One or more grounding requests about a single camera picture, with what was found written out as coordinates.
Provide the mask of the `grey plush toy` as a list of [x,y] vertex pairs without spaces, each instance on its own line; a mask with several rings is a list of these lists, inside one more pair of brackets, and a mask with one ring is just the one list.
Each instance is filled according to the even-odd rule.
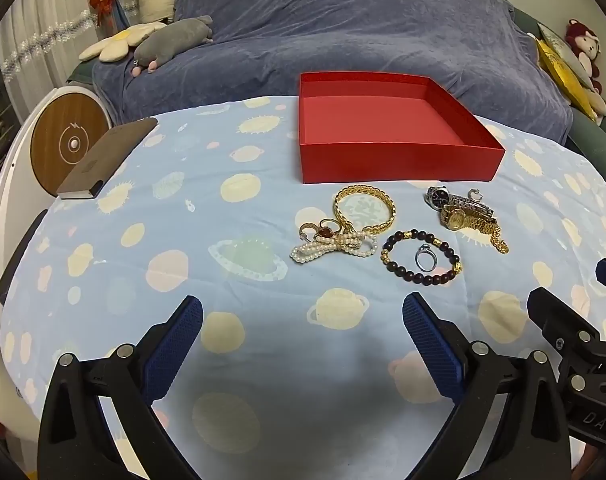
[[155,72],[177,54],[213,42],[213,19],[209,15],[186,18],[152,32],[136,47],[132,76],[144,70]]

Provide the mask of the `red cardboard box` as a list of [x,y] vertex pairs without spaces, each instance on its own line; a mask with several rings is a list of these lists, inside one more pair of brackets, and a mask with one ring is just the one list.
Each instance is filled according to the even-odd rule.
[[489,181],[504,148],[429,77],[309,72],[298,87],[302,180]]

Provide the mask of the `yellow pillow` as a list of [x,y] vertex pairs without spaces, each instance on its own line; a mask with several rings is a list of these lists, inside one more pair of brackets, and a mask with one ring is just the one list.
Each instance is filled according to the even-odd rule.
[[561,92],[590,120],[598,122],[598,114],[590,104],[587,89],[580,83],[568,64],[542,41],[536,39],[535,42],[542,67]]

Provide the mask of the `white lace curtain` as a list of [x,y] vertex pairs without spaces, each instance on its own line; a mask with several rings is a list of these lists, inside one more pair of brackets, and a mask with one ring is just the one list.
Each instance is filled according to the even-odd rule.
[[66,83],[83,50],[125,23],[118,3],[99,18],[90,0],[14,0],[0,21],[0,70],[18,120]]

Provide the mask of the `gold wristwatch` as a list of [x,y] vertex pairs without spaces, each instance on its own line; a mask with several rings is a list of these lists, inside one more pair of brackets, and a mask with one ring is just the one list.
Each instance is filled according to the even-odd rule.
[[440,210],[440,223],[451,231],[472,229],[483,234],[490,234],[498,226],[491,209],[461,204],[445,205]]

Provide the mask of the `cream flower plush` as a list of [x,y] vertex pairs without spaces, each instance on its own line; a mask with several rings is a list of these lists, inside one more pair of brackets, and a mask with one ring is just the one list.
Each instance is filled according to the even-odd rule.
[[153,22],[130,26],[117,34],[104,38],[82,51],[80,62],[97,58],[102,63],[114,63],[122,60],[131,48],[141,44],[154,32],[165,27],[164,23]]

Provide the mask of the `red bow tieback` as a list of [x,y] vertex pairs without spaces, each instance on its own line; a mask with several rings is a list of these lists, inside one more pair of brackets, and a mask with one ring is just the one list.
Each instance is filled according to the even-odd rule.
[[97,24],[101,25],[105,19],[112,14],[112,7],[116,0],[89,0],[89,5],[94,9]]

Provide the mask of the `red monkey plush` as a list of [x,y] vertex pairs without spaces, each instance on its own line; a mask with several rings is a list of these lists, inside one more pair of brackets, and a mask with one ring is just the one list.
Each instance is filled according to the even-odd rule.
[[570,45],[576,58],[580,61],[586,74],[589,76],[591,85],[595,92],[602,93],[602,84],[598,81],[600,70],[596,65],[601,47],[597,35],[585,24],[577,20],[568,21],[568,28],[565,33],[565,41]]

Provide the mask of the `blue-grey velvet bed cover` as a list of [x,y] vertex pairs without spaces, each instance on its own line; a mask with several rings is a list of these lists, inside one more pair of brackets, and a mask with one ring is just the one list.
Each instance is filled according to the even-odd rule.
[[94,90],[114,122],[256,96],[294,96],[301,74],[364,70],[428,76],[470,112],[563,142],[568,100],[537,63],[507,0],[175,0],[207,15],[211,44],[132,76],[99,63]]

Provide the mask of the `grey patterned pillow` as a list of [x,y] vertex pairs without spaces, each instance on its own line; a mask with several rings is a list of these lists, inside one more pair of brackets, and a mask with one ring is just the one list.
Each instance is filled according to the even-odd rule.
[[545,43],[548,44],[548,46],[556,52],[566,64],[568,64],[568,67],[575,73],[580,83],[585,88],[595,91],[594,87],[591,85],[589,76],[586,74],[583,66],[580,65],[580,61],[576,58],[576,55],[572,51],[570,45],[565,41],[565,38],[561,38],[556,32],[542,23],[538,23],[538,28]]

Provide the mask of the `blue planet-print tablecloth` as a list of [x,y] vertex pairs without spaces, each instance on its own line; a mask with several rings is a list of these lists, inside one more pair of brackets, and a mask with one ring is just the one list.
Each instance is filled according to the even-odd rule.
[[[304,185],[296,99],[162,115],[95,200],[54,203],[2,312],[4,364],[35,413],[56,360],[108,356],[187,296],[204,324],[154,411],[205,479],[401,479],[443,426],[440,396],[402,319],[410,286],[378,257],[297,264],[298,229],[332,214]],[[527,356],[546,342],[526,300],[549,288],[606,338],[606,182],[580,155],[499,122],[506,152],[480,185],[508,254],[443,228],[420,181],[386,182],[395,227],[446,240],[455,281],[422,296],[470,339]]]

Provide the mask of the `gold hoop earring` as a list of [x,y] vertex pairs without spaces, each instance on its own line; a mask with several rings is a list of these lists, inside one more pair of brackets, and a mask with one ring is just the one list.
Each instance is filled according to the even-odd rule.
[[305,243],[310,243],[314,240],[319,231],[319,226],[314,222],[304,222],[298,228],[298,237]]

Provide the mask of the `round wooden white device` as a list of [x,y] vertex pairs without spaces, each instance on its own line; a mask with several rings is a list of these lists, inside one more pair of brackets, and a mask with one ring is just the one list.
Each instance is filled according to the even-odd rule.
[[[12,141],[0,168],[0,292],[2,274],[35,219],[103,133],[111,119],[98,96],[78,84],[50,91]],[[2,302],[0,301],[0,320]]]

